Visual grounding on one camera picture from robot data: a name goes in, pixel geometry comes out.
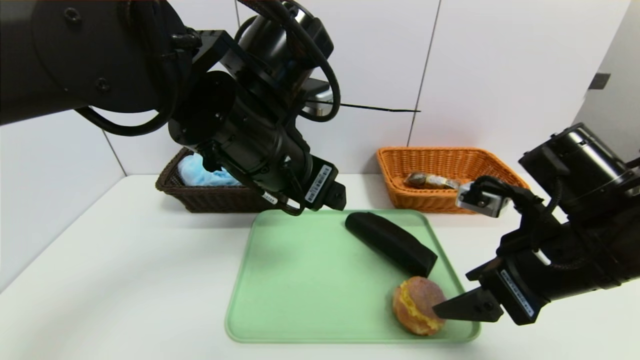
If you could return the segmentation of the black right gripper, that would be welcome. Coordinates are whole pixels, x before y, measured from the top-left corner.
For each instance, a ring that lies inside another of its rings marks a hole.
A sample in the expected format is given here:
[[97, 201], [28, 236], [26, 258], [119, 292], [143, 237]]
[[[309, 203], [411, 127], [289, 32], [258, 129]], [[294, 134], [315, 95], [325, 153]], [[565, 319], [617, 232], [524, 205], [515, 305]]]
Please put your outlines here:
[[504, 308], [515, 324], [533, 324], [551, 302], [594, 290], [593, 262], [594, 255], [582, 246], [499, 248], [495, 258], [465, 274], [469, 281], [484, 278], [484, 289], [464, 292], [432, 309], [441, 319], [497, 322]]

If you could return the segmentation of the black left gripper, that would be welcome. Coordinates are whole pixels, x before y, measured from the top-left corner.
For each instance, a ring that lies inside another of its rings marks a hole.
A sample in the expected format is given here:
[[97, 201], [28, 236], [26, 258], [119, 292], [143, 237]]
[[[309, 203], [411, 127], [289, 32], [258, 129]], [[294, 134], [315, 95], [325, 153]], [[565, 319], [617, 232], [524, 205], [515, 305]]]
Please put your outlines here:
[[279, 205], [288, 212], [318, 211], [322, 207], [343, 211], [346, 187], [335, 181], [336, 166], [311, 155], [295, 127], [277, 124], [276, 134], [279, 139], [276, 174], [283, 182], [276, 191]]

